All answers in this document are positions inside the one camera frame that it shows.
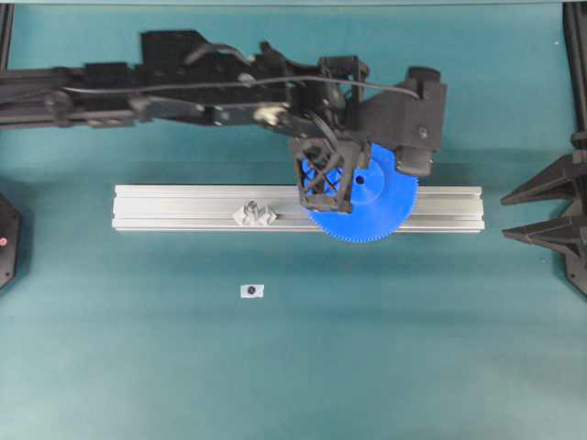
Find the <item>black cable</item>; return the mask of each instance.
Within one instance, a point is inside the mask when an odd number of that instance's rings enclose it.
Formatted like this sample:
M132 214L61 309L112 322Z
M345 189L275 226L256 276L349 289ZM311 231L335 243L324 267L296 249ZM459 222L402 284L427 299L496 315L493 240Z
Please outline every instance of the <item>black cable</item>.
M328 124L325 122L325 120L318 116L316 113L309 111L308 116L312 118L316 126L320 128L320 131L322 131L322 133L324 133L324 136L327 137L327 145L330 149L330 152L336 153L338 150L338 139L337 135L335 135L334 131L332 131L332 128L330 128Z
M265 78L262 80L251 80L244 82L189 82L186 84L161 84L148 85L145 87L127 87L119 89L92 89L83 87L61 87L66 92L73 92L76 94L140 94L147 92L164 92L172 90L195 90L195 89L211 89L221 87L252 87L254 85L266 85L276 83L299 83L299 82L317 82L317 83L335 83L344 85L356 85L359 87L366 87L371 89L380 89L388 92L395 92L399 94L407 94L414 99L420 99L418 93L403 87L395 85L376 84L372 82L340 80L337 78L326 78L315 75L298 75L298 76L281 76L277 78Z

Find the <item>gear teeth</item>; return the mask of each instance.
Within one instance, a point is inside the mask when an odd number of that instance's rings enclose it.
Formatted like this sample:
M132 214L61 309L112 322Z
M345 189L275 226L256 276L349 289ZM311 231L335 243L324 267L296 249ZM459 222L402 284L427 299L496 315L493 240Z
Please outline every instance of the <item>gear teeth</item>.
M373 228L371 229L373 233L372 236L366 236L364 234L366 231L361 231L363 232L362 234L355 235L352 224L348 222L348 218L343 217L347 214L338 214L341 216L341 221L339 222L338 220L333 219L331 216L333 213L329 213L330 216L328 217L321 217L321 214L323 213L307 211L308 216L312 222L336 240L345 241L347 243L370 243L382 240L396 232L397 229L405 223L405 221L414 211L418 195L417 187L419 184L417 177L405 176L397 172L395 170L395 156L391 151L385 150L383 147L377 146L375 144L373 144L372 151L373 158L378 160L378 163L380 166L382 166L384 173L387 173L390 177L392 177L395 173L402 176L400 179L391 179L387 181L397 182L397 186L393 188L393 197L397 197L397 199L395 199L397 200L397 204L395 206L398 206L398 208L394 210L393 201L391 200L389 200L389 203L386 203L387 201L385 200L382 203L381 197L374 199L371 203L355 204L354 213L358 213L358 210L360 210L361 207L371 208L371 211L369 211L368 208L367 211L362 213L362 215L359 217L359 221L361 221L364 225L373 223ZM389 215L391 218L389 218L387 223L377 225L379 219L384 218L382 217L383 215ZM386 225L390 227L389 231L384 230Z

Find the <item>teal table surface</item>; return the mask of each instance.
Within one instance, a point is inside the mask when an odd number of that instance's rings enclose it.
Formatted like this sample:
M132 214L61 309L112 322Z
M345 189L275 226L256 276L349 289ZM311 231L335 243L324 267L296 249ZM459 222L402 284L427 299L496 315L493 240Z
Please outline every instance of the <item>teal table surface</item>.
M138 33L195 28L245 53L358 54L374 82L440 69L427 185L481 185L480 235L349 245L321 234L117 233L117 183L290 184L286 138L157 122L0 134L24 215L0 293L0 439L585 438L587 302L499 204L570 152L560 5L20 5L11 68L139 61ZM244 283L265 298L239 299Z

